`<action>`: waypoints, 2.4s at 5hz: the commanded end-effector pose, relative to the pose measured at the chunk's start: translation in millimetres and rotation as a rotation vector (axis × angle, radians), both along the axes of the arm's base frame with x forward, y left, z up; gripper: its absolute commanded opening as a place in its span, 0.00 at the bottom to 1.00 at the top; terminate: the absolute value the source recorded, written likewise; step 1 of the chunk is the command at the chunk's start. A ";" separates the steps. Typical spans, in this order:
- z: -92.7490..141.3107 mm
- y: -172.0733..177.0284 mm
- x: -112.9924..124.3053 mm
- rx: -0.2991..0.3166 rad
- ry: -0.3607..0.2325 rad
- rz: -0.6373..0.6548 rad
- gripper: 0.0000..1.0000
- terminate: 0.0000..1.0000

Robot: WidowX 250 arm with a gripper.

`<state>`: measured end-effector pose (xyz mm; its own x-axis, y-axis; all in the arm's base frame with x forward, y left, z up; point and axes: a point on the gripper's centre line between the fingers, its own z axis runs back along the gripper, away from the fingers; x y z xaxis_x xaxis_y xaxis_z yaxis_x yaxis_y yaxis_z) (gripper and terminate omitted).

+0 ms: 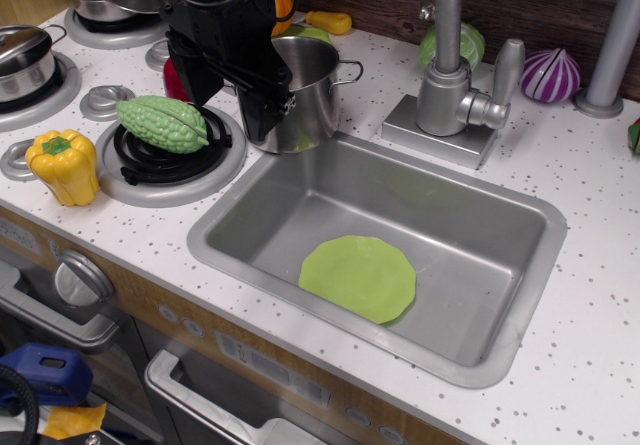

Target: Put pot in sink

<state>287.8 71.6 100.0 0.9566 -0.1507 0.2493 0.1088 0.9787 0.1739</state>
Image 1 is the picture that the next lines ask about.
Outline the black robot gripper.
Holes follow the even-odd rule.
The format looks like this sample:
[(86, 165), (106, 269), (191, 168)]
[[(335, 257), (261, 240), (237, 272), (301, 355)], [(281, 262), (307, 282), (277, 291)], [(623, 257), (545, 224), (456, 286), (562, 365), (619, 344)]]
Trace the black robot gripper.
[(295, 107), (291, 71), (271, 41), (275, 0), (177, 0), (160, 15), (191, 101), (205, 105), (232, 83), (248, 139), (264, 141)]

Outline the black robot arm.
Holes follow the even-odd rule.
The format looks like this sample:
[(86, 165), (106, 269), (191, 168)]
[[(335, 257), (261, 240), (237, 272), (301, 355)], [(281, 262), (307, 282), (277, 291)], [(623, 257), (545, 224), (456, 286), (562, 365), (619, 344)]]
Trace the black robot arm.
[(165, 4), (170, 57), (182, 86), (203, 105), (235, 86), (245, 131), (258, 144), (294, 106), (292, 73), (272, 44), (275, 0), (177, 0)]

